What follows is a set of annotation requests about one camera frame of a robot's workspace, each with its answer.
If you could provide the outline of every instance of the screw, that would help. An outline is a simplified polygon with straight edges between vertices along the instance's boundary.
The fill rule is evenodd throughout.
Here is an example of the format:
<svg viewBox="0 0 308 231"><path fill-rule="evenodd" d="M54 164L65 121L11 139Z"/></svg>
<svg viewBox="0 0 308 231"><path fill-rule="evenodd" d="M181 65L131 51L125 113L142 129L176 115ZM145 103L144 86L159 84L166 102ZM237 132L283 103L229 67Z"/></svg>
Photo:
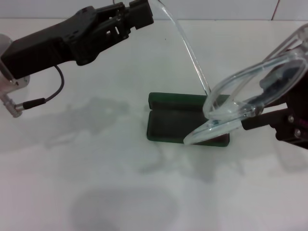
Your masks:
<svg viewBox="0 0 308 231"><path fill-rule="evenodd" d="M292 115L291 116L289 115L288 120L289 120L290 123L293 123L294 122L294 117Z"/></svg>
<svg viewBox="0 0 308 231"><path fill-rule="evenodd" d="M300 130L299 129L295 129L295 132L294 132L295 137L299 138L300 134L301 134Z"/></svg>

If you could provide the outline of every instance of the transparent plastic tubing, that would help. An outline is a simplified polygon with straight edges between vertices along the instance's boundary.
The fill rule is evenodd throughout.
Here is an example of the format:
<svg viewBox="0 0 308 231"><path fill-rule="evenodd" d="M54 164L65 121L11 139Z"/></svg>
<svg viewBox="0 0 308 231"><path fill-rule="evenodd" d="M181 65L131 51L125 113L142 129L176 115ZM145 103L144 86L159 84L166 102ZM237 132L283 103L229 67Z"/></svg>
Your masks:
<svg viewBox="0 0 308 231"><path fill-rule="evenodd" d="M210 86L208 85L207 81L206 81L206 78L202 72L202 69L197 61L197 58L196 56L194 55L193 53L193 50L192 50L192 47L190 46L189 44L189 41L186 37L186 34L185 32L183 31L183 28L181 27L181 25L179 24L179 22L177 21L177 19L170 13L170 11L166 8L166 6L160 1L160 0L150 0L150 2L152 4L154 4L155 6L157 6L159 9L161 9L170 19L171 21L173 22L173 24L177 27L181 37L182 37L182 40L186 46L186 49L191 57L191 60L192 60L192 63L194 65L194 68L196 69L197 71L197 74L200 78L200 81L201 81L201 84L203 86L203 89L206 93L206 95L209 95L210 92L211 92L211 89L210 89Z"/></svg>

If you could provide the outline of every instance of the dark green rubber pad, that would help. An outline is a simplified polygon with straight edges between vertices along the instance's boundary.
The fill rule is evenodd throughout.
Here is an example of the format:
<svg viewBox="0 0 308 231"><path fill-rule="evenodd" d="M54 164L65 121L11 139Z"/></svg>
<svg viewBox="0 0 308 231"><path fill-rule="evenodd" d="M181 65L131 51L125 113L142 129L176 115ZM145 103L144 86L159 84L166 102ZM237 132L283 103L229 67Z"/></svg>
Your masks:
<svg viewBox="0 0 308 231"><path fill-rule="evenodd" d="M222 95L218 104L227 99ZM184 138L204 124L203 115L206 96L173 93L150 93L147 138L150 141L183 143ZM226 147L230 142L229 134L198 143L196 145Z"/></svg>

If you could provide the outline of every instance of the black cable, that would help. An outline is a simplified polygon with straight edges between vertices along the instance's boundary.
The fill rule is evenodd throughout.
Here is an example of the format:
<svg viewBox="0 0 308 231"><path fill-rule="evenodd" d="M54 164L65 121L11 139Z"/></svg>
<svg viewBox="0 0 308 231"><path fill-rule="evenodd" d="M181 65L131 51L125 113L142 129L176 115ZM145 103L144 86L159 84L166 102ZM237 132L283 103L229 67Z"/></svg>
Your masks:
<svg viewBox="0 0 308 231"><path fill-rule="evenodd" d="M61 85L60 85L59 89L54 94L52 94L50 97L48 97L47 99L40 98L40 99L30 100L30 101L22 103L24 110L45 104L48 101L52 100L54 97L56 97L62 91L62 89L64 87L64 76L63 76L61 69L58 66L54 66L54 67L57 69L57 71L59 72L60 77L61 77Z"/></svg>

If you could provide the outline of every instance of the white table surface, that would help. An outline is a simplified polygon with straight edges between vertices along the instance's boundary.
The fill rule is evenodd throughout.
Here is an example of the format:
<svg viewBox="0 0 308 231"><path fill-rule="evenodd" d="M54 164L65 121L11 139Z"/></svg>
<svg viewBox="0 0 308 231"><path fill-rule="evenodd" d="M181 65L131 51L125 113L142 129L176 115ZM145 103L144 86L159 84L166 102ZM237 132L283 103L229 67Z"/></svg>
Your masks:
<svg viewBox="0 0 308 231"><path fill-rule="evenodd" d="M0 19L0 32L18 39L59 21ZM181 22L212 87L303 23ZM275 130L238 130L227 148L146 139L150 92L203 94L169 21L87 66L60 67L54 100L18 119L0 108L0 230L308 230L308 152ZM51 68L11 97L47 97L59 84Z"/></svg>

